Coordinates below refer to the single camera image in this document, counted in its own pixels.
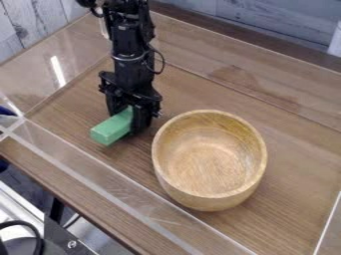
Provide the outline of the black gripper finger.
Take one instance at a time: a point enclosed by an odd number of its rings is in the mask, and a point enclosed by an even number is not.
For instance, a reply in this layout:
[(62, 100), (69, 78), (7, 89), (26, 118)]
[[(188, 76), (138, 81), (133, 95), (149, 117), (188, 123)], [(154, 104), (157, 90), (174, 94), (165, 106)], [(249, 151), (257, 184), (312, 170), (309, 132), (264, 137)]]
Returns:
[(152, 126), (153, 119), (161, 116), (161, 104), (152, 103), (146, 105), (134, 105), (134, 118), (132, 124), (132, 134), (141, 133)]
[(126, 94), (106, 93), (106, 103), (110, 116), (121, 113), (129, 106)]

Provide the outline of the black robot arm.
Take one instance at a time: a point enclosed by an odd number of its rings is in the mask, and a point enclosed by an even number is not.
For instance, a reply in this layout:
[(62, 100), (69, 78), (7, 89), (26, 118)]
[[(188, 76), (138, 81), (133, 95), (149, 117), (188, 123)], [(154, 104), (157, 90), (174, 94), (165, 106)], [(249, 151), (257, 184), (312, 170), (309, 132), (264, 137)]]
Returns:
[(156, 54), (164, 54), (152, 44), (156, 24), (149, 0), (75, 0), (105, 20), (113, 42), (114, 70), (99, 73), (99, 91), (106, 95), (112, 117), (132, 112), (129, 133), (137, 134), (152, 126), (160, 116), (164, 96), (154, 87)]

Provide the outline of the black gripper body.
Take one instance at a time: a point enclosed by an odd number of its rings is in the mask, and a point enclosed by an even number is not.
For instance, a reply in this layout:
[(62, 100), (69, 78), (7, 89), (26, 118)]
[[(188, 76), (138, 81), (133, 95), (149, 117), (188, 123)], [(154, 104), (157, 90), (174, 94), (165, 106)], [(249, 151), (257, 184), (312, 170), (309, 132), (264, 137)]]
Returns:
[(99, 91), (103, 94), (126, 94), (129, 106), (161, 104), (164, 96), (154, 88), (154, 79), (164, 71), (156, 70), (156, 56), (114, 56), (113, 60), (116, 70), (99, 73)]

